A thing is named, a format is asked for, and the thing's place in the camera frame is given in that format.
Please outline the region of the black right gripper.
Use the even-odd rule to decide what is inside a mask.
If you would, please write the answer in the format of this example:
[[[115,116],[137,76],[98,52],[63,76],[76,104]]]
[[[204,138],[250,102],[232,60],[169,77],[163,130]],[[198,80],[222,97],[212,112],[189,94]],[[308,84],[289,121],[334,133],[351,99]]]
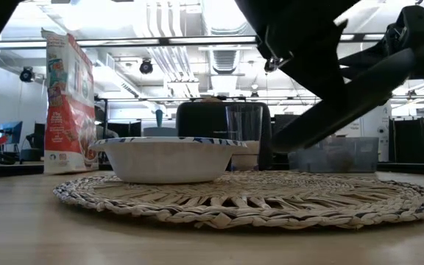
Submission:
[[[347,98],[336,49],[347,22],[334,20],[358,0],[236,0],[278,68],[332,105]]]

